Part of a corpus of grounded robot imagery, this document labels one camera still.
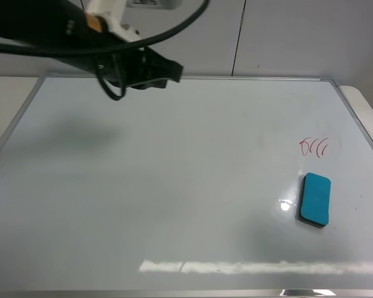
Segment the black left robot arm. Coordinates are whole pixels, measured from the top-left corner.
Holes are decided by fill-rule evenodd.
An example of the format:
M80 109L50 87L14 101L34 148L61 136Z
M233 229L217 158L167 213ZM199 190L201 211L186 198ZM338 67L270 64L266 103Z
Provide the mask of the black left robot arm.
M37 48L81 50L120 45L100 16L87 14L70 1L0 1L0 37ZM179 82L183 67L149 47L126 52L60 58L109 84L134 89L164 89Z

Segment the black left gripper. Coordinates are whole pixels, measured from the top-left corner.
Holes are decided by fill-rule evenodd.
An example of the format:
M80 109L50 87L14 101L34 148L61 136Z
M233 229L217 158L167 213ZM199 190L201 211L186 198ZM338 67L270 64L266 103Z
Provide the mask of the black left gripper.
M117 88L166 88L168 81L179 82L183 66L153 49L128 50L100 55L96 59L98 76Z

